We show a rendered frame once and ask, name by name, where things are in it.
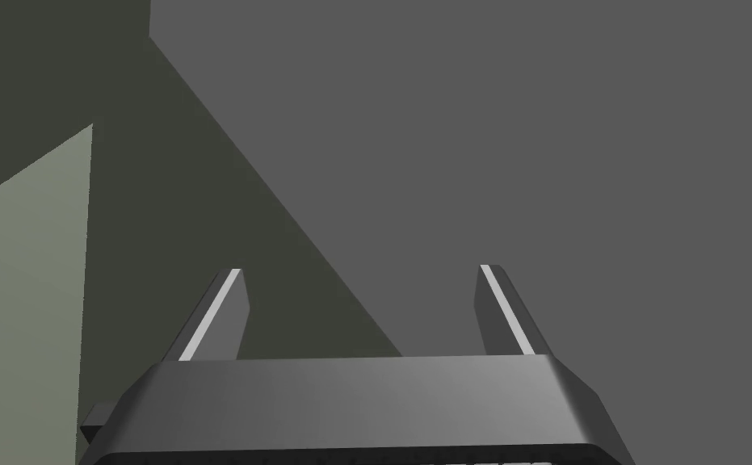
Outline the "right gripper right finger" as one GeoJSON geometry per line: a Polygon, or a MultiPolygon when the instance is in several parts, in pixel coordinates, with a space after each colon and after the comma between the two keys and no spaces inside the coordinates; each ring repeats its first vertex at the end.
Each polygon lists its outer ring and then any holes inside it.
{"type": "Polygon", "coordinates": [[[473,308],[488,355],[550,355],[552,351],[500,265],[481,265],[473,308]]]}

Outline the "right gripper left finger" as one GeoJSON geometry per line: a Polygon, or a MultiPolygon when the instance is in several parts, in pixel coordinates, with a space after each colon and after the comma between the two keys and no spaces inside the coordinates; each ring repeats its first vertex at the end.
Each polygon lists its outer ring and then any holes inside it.
{"type": "Polygon", "coordinates": [[[218,270],[162,360],[235,360],[249,313],[244,270],[218,270]]]}

